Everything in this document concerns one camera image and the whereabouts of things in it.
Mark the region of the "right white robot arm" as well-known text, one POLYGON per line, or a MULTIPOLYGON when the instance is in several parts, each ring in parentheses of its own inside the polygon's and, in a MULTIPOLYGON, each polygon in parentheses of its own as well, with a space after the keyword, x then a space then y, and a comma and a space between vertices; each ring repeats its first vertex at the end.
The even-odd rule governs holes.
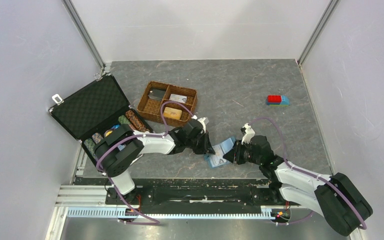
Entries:
POLYGON ((236 140, 223 158, 257 165, 271 181, 268 196, 273 203, 293 202, 312 210, 342 236, 349 236, 374 212, 345 174, 319 174, 285 161, 273 152, 266 136, 254 136, 249 143, 236 140))

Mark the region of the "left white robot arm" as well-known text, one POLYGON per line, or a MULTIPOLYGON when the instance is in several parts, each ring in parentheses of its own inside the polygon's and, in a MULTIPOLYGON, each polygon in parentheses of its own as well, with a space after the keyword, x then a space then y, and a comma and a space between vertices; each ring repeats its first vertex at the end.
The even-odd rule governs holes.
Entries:
POLYGON ((193 116, 184 126, 163 133, 141 132, 122 124, 94 146, 95 166, 98 171, 106 173, 119 199, 131 204, 137 198, 137 190, 128 168, 140 156, 175 155, 185 149, 191 149, 196 155, 215 154, 206 128, 207 122, 206 117, 193 116))

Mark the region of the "blue card holder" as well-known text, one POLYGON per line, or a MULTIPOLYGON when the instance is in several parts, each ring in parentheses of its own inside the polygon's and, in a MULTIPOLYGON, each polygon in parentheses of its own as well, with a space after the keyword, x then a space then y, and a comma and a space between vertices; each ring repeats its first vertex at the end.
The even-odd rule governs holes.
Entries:
POLYGON ((229 161, 224 158, 224 155, 233 148, 235 141, 236 138, 231 136, 223 142, 212 146, 215 154, 204 155, 204 160, 210 168, 217 168, 229 163, 229 161))

